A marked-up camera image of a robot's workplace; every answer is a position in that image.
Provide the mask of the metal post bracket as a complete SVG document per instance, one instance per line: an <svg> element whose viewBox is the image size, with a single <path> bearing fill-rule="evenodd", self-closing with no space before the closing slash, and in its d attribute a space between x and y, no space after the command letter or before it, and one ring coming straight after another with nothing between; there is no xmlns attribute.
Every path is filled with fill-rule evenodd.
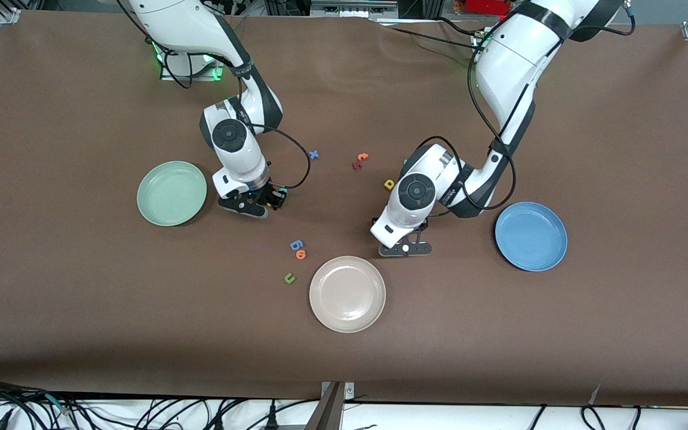
<svg viewBox="0 0 688 430"><path fill-rule="evenodd" d="M333 382L325 381L321 384L321 394L320 398L324 397L325 392L327 392L328 387L333 384ZM352 381L339 382L340 390L343 392L344 401L351 401L355 398L355 383Z"/></svg>

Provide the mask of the red box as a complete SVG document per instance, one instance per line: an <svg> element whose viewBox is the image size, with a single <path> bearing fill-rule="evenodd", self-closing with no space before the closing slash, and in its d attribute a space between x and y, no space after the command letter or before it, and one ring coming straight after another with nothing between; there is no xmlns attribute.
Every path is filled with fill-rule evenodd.
<svg viewBox="0 0 688 430"><path fill-rule="evenodd" d="M505 16L515 0L464 0L464 10L480 16Z"/></svg>

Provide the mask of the pale green plate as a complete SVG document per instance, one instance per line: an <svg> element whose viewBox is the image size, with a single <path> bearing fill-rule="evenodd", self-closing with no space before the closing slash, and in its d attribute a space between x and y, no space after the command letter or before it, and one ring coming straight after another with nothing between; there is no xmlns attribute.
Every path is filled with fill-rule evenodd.
<svg viewBox="0 0 688 430"><path fill-rule="evenodd" d="M207 200L207 179L194 164L169 161L142 178L137 209L148 222L171 228L196 217Z"/></svg>

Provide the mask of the grey metal rail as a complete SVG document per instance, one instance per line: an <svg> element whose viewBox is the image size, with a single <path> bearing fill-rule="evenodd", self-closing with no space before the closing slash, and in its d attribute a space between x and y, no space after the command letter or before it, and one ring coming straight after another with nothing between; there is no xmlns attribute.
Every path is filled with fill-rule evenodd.
<svg viewBox="0 0 688 430"><path fill-rule="evenodd" d="M311 17L366 17L398 19L397 0L311 0Z"/></svg>

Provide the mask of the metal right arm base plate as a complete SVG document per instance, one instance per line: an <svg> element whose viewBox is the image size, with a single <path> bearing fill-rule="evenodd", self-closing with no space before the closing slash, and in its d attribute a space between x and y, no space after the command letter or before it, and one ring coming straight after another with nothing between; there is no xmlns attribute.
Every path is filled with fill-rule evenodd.
<svg viewBox="0 0 688 430"><path fill-rule="evenodd" d="M160 79L162 81L180 82L189 81L220 81L224 71L224 64L208 55L189 55L183 53L167 56L165 62L164 55L156 55L161 66Z"/></svg>

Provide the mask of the beige plate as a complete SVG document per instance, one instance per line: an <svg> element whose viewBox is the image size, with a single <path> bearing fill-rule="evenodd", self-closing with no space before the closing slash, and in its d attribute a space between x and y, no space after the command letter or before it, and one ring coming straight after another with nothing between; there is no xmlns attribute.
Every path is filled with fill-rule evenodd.
<svg viewBox="0 0 688 430"><path fill-rule="evenodd" d="M386 304L386 285L371 262L339 256L320 266L309 283L309 305L317 321L339 334L369 328Z"/></svg>

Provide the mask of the blue plate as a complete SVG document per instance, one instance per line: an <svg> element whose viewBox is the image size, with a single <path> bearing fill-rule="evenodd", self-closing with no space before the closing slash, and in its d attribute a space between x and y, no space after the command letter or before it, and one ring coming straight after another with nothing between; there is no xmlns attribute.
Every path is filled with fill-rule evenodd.
<svg viewBox="0 0 688 430"><path fill-rule="evenodd" d="M500 254L514 267L543 272L556 267L568 250L561 218L543 204L519 202L500 212L494 240Z"/></svg>

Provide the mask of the brown table cover sheet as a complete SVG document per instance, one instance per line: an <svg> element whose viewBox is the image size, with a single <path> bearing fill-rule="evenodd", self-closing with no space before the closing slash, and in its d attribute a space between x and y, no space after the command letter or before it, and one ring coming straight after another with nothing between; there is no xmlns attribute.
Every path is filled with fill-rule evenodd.
<svg viewBox="0 0 688 430"><path fill-rule="evenodd" d="M148 223L142 177L219 168L202 110L234 79L160 81L122 14L23 12L0 33L0 380L48 390L367 400L688 406L688 41L677 26L570 42L546 69L514 201L562 219L546 272L500 256L496 213L432 219L431 255L382 258L385 180L439 134L478 166L492 135L468 55L366 19L249 17L237 33L320 153L264 220L213 201ZM360 171L352 169L360 153ZM302 240L306 258L290 243ZM317 321L309 283L339 256L380 271L369 328ZM291 285L284 275L293 273Z"/></svg>

